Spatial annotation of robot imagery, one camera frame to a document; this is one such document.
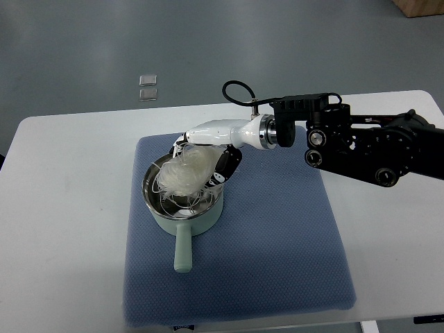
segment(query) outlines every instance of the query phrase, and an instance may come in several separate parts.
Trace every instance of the white noodles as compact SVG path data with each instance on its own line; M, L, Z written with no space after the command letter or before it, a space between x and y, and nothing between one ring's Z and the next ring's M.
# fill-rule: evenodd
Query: white noodles
M214 173L222 152L223 149L218 146L186 144L182 153L165 162L155 177L154 182L163 199L186 196L192 206L203 191L214 191L214 187L207 188L205 183Z

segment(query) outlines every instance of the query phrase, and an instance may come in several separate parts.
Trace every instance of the pot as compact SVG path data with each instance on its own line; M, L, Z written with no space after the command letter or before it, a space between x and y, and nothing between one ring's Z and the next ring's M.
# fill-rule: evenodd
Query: pot
M154 179L159 168L172 158L172 154L155 161L145 174L142 193L157 224L169 234L176 236L174 269L178 273L188 273L193 267L191 237L210 229L219 219L223 209L223 187L202 195L191 208L188 199L174 196L162 199Z

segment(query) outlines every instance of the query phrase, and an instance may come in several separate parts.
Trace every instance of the black cable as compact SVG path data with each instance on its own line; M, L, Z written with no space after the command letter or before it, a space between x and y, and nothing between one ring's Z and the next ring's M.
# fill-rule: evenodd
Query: black cable
M338 103L329 104L329 106L339 107L342 104L342 97L341 95L337 94L336 92L329 92L327 96L335 96L338 98Z
M225 84L222 87L222 95L227 100L229 100L231 103L234 103L234 104L237 104L237 105L240 105L240 106L257 106L257 105L262 105L262 104L268 104L268 103L271 103L271 102L274 102L274 101L280 99L280 98L274 98L274 99L262 99L261 101L247 102L247 103L246 102L241 102L241 101L238 101L238 100L228 96L228 94L227 94L227 87L229 85L240 85L241 87L244 87L250 93L251 99L255 99L256 98L255 93L253 92L253 90L247 84L245 84L245 83L243 83L241 81L231 80L231 81L225 82Z

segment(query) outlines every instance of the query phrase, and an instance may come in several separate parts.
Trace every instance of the white robotic hand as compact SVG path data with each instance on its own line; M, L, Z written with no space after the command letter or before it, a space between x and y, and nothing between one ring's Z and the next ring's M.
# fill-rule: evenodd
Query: white robotic hand
M170 153L173 157L179 155L186 143L226 146L213 176L207 183L208 187L213 187L227 181L236 170L242 159L242 153L238 148L249 144L257 149L273 149L276 146L273 142L275 142L274 117L260 114L251 121L224 119L202 123L182 134L174 143Z

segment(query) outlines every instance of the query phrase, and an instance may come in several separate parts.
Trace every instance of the pot handle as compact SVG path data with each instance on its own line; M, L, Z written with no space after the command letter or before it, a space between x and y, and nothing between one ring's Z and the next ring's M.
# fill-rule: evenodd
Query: pot handle
M174 253L174 269L178 273L188 273L193 267L191 251L191 226L180 223L176 230L176 251Z

